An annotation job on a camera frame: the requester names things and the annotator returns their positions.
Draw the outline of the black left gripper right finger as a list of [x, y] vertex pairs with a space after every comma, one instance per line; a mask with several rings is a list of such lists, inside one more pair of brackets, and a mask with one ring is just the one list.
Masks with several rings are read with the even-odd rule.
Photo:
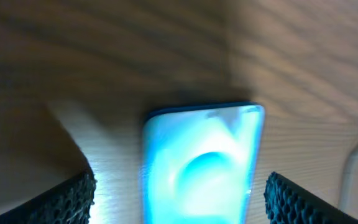
[[264, 198], [270, 224], [358, 224], [358, 219], [276, 172], [266, 181]]

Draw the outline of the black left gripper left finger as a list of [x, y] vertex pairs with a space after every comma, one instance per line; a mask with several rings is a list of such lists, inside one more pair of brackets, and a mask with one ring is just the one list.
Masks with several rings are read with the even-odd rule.
[[0, 215], [0, 224], [88, 224], [97, 180], [80, 174]]

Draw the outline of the blue Galaxy smartphone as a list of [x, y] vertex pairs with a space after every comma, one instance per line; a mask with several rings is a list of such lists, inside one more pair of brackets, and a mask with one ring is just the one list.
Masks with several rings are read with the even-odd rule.
[[150, 112], [142, 128], [144, 223], [245, 223], [264, 120], [264, 107], [249, 101]]

